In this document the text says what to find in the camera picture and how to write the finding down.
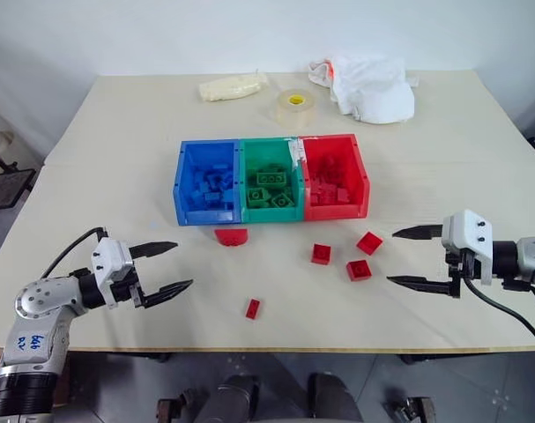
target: robotic arm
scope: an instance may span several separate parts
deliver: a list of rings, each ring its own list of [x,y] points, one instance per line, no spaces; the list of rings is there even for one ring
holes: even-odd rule
[[[156,256],[177,246],[150,242],[128,248],[108,238],[102,228],[93,252],[94,273],[87,268],[63,278],[41,278],[25,286],[15,300],[16,321],[0,362],[0,423],[49,423],[57,378],[63,371],[71,321],[89,309],[115,308],[132,299],[134,306],[149,308],[171,300],[192,280],[163,286],[146,296],[137,278],[134,259]],[[69,252],[86,236],[68,248]],[[53,269],[63,256],[50,266]]]
[[[532,292],[535,295],[535,237],[518,242],[493,241],[492,226],[478,214],[465,210],[446,218],[442,225],[413,226],[392,236],[411,240],[442,237],[446,249],[445,262],[450,282],[429,281],[418,276],[392,276],[389,280],[426,293],[443,293],[459,298],[461,279],[469,290],[489,305],[512,315],[535,337],[535,329],[521,315],[486,297],[472,283],[480,279],[490,285],[492,277],[502,279],[502,287],[510,291]]]

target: tabletop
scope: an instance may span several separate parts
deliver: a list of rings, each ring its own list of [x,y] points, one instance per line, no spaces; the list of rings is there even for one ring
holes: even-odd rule
[[[175,220],[171,183],[175,166],[44,167],[0,251],[0,345],[11,327],[15,293],[36,280],[79,234],[104,225],[129,245],[176,241],[166,254],[137,260],[146,293],[195,279],[173,300],[150,309],[123,303],[98,308],[73,323],[71,348],[95,350],[500,351],[535,349],[520,323],[466,289],[462,298],[416,293],[385,276],[447,279],[438,240],[390,238],[416,223],[440,222],[465,207],[487,217],[494,238],[535,235],[535,163],[368,164],[373,181],[367,219],[247,225],[249,241],[226,248],[212,227]],[[509,187],[528,189],[509,189]],[[346,263],[367,258],[355,243],[370,230],[384,244],[368,258],[373,277],[352,283]],[[315,242],[333,247],[332,261],[309,261]],[[90,266],[95,240],[74,250],[53,272]],[[535,325],[535,299],[484,292],[523,313]],[[259,317],[246,319],[251,298]]]
[[[365,163],[535,161],[535,151],[471,70],[414,72],[416,113],[408,122],[371,125],[338,112],[330,91],[307,75],[270,74],[271,86],[244,99],[204,102],[198,84],[218,76],[100,77],[47,165],[174,166],[186,139],[353,133]],[[313,122],[300,133],[275,120],[277,96],[310,91]]]
[[[496,240],[535,236],[535,152],[473,72],[419,72],[417,112],[375,126],[341,116],[327,90],[301,74],[270,76],[271,88],[241,100],[202,103],[208,76],[102,77],[60,143],[0,250],[0,346],[17,291],[36,280],[86,229],[106,226],[129,245],[177,241],[166,254],[136,262],[146,293],[186,278],[195,283],[150,309],[123,303],[72,324],[71,348],[104,351],[488,352],[535,349],[509,316],[463,289],[462,298],[416,293],[387,275],[447,280],[438,240],[393,239],[396,230],[439,223],[469,208],[490,220]],[[270,117],[280,90],[306,87],[317,119],[289,134]],[[371,180],[367,219],[246,225],[249,241],[220,246],[213,227],[177,226],[171,188],[183,139],[355,133]],[[370,230],[384,238],[371,257],[355,243]],[[309,261],[313,243],[331,245],[332,262]],[[90,266],[95,241],[80,245],[54,275]],[[346,263],[367,258],[373,277],[352,283]],[[535,299],[483,292],[535,326]],[[245,318],[251,298],[258,318]]]

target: handwritten label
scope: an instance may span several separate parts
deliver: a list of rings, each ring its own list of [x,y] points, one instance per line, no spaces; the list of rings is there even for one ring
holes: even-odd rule
[[[17,338],[17,348],[20,351],[41,350],[44,346],[44,336],[31,332]]]

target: white towel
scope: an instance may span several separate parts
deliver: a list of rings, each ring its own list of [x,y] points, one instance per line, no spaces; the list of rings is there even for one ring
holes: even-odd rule
[[[309,79],[330,88],[342,115],[368,123],[393,123],[414,116],[414,94],[401,59],[336,56],[313,62]]]

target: gray floor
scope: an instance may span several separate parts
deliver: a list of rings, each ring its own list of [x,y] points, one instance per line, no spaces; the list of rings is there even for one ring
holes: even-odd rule
[[[437,421],[535,422],[535,352],[488,354],[406,365],[395,355],[326,353],[178,353],[167,362],[124,355],[71,355],[73,400],[57,422],[154,422],[158,399],[183,390],[197,403],[230,375],[259,375],[257,419],[304,417],[313,372],[339,376],[366,422],[390,421],[390,390],[431,397]],[[191,421],[185,413],[183,422]]]

